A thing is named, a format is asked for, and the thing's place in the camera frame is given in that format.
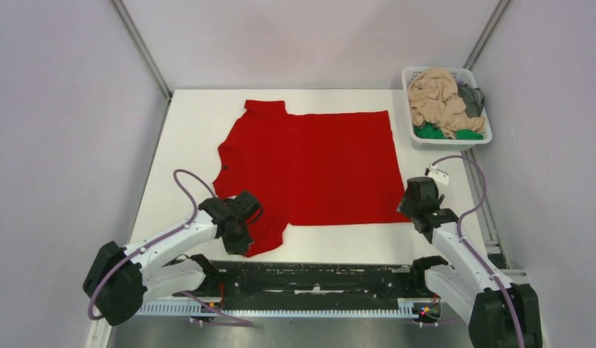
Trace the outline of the red t shirt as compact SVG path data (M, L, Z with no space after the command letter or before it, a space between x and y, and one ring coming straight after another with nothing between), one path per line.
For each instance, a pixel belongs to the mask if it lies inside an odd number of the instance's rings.
M218 147L219 197L243 191L263 208L248 257L283 243L289 225L403 223L405 192L387 111L293 115L248 100Z

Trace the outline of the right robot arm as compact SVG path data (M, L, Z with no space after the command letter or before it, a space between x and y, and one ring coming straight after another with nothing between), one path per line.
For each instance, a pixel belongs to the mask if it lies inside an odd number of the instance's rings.
M542 347L539 299L477 252L460 218L441 206L433 178L411 178L398 210L441 257L410 274L411 290L443 299L468 327L474 347Z

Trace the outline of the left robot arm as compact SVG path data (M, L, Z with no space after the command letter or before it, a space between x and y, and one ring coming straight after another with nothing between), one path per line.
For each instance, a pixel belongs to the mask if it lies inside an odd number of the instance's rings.
M262 214L260 202L243 191L194 203L189 216L147 239L125 246L106 243L83 282L90 319L118 326L148 302L184 291L212 294L220 288L220 271L203 254L178 256L215 239L228 254L244 255L253 242L249 221Z

